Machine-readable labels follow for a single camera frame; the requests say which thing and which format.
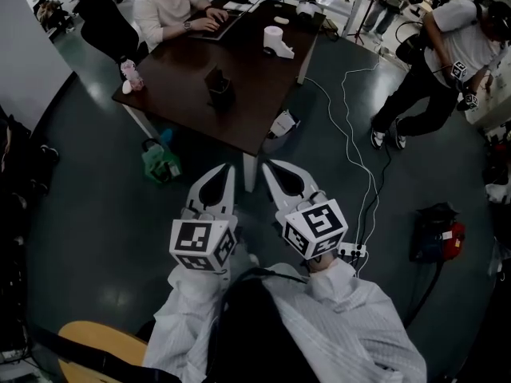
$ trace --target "electrical outlet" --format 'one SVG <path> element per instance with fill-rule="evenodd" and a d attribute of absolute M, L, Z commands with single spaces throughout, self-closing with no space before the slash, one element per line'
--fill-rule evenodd
<path fill-rule="evenodd" d="M 339 245 L 339 254 L 345 257 L 365 257 L 366 246 L 364 244 L 341 243 Z"/>

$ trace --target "desk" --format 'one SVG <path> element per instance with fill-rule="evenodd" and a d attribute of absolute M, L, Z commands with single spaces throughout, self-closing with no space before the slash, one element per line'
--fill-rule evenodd
<path fill-rule="evenodd" d="M 222 6 L 228 0 L 215 0 Z M 303 83 L 315 39 L 325 16 L 316 14 L 304 25 L 294 6 L 267 0 L 241 18 L 219 42 L 186 36 L 165 41 L 139 65 L 145 89 L 113 99 L 124 105 L 146 135 L 158 137 L 145 114 L 156 115 L 179 126 L 210 136 L 243 153 L 245 189 L 256 185 L 257 156 L 289 89 Z M 263 53 L 263 30 L 276 25 L 273 18 L 289 18 L 283 40 L 295 51 L 292 60 Z M 226 112 L 217 112 L 204 78 L 217 64 L 232 80 L 236 101 Z"/>

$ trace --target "pink bottle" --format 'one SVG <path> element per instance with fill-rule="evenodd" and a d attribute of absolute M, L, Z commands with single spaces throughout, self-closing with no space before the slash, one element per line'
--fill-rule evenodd
<path fill-rule="evenodd" d="M 142 88 L 144 88 L 144 80 L 142 80 L 133 61 L 128 59 L 124 60 L 121 63 L 121 72 L 129 81 L 133 91 L 140 91 Z"/>

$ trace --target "dark gray floor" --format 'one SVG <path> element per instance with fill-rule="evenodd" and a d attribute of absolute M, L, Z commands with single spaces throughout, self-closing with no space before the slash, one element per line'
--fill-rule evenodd
<path fill-rule="evenodd" d="M 142 131 L 110 100 L 119 84 L 115 65 L 77 32 L 59 38 L 56 45 L 80 80 L 65 93 L 46 128 L 61 152 L 61 163 L 49 196 L 34 214 L 28 243 L 29 316 L 53 331 L 86 319 L 135 333 L 168 296 L 166 278 L 175 265 L 168 254 L 171 223 L 180 214 L 189 184 L 227 161 L 240 167 L 241 186 L 241 157 L 179 131 L 176 148 L 186 175 L 181 182 L 156 186 L 143 174 Z M 344 128 L 344 72 L 371 67 L 377 60 L 348 41 L 318 41 L 307 76 L 329 92 L 332 115 Z M 370 117 L 403 77 L 402 70 L 383 61 L 376 71 L 352 74 L 346 83 L 355 142 L 378 182 L 387 158 L 370 146 Z M 350 225 L 347 240 L 352 240 L 367 174 L 348 163 L 346 140 L 329 121 L 327 99 L 312 83 L 294 89 L 288 106 L 302 124 L 274 157 L 306 168 L 338 200 Z M 424 108 L 420 102 L 410 113 Z M 193 153 L 189 141 L 201 143 L 204 152 Z M 355 158 L 352 147 L 350 152 Z M 414 211 L 446 200 L 461 211 L 459 219 L 467 226 L 465 249 L 445 265 L 437 288 L 410 327 L 430 377 L 454 372 L 475 338 L 493 285 L 485 274 L 493 236 L 481 180 L 482 139 L 454 114 L 439 132 L 411 138 L 404 152 L 391 148 L 390 153 L 393 161 L 362 278 L 377 282 L 404 317 L 434 270 L 408 261 Z M 249 250 L 263 265 L 298 265 L 298 255 L 271 227 L 275 211 L 261 179 L 259 175 L 254 193 L 238 192 Z"/>

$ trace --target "black pants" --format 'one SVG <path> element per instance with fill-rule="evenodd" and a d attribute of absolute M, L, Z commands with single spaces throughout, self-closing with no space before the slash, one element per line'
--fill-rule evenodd
<path fill-rule="evenodd" d="M 458 102 L 458 91 L 441 84 L 423 58 L 408 72 L 398 90 L 386 99 L 383 108 L 373 119 L 373 129 L 385 132 L 397 116 L 426 97 L 430 97 L 430 103 L 425 112 L 399 122 L 400 135 L 424 135 L 440 129 Z"/>

